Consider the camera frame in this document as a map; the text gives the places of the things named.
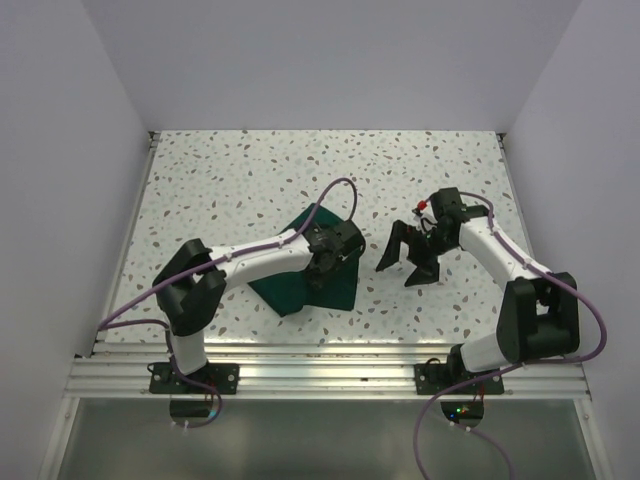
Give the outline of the green surgical cloth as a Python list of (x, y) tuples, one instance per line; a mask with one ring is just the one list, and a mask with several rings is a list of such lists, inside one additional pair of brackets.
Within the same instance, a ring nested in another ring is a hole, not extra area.
[[(313, 224), (333, 226), (343, 220), (330, 210), (311, 204), (288, 227), (298, 229), (312, 211), (316, 213), (307, 230)], [(360, 258), (320, 290), (314, 290), (308, 285), (304, 270), (272, 275), (251, 282), (249, 286), (281, 317), (297, 313), (306, 306), (350, 311), (355, 305)]]

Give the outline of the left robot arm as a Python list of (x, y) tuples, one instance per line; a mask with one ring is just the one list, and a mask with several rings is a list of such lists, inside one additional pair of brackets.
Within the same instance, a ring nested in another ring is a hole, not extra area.
[(199, 239), (183, 244), (152, 283), (169, 321), (175, 384), (193, 393), (207, 383), (204, 330), (225, 294), (248, 285), (281, 317), (306, 306), (349, 311), (365, 249), (351, 220), (224, 247), (218, 259)]

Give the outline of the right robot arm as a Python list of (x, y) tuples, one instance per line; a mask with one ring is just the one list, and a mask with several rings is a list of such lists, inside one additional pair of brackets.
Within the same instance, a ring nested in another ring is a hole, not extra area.
[(577, 285), (568, 273), (553, 273), (520, 249), (503, 233), (489, 200), (444, 188), (415, 208), (412, 226), (393, 223), (376, 267), (384, 271), (398, 263), (403, 246), (414, 270), (408, 287), (434, 284), (439, 259), (459, 249), (471, 254), (503, 293), (494, 332), (451, 348), (445, 362), (428, 361), (420, 377), (438, 389), (468, 392), (481, 375), (529, 361), (564, 357), (580, 344)]

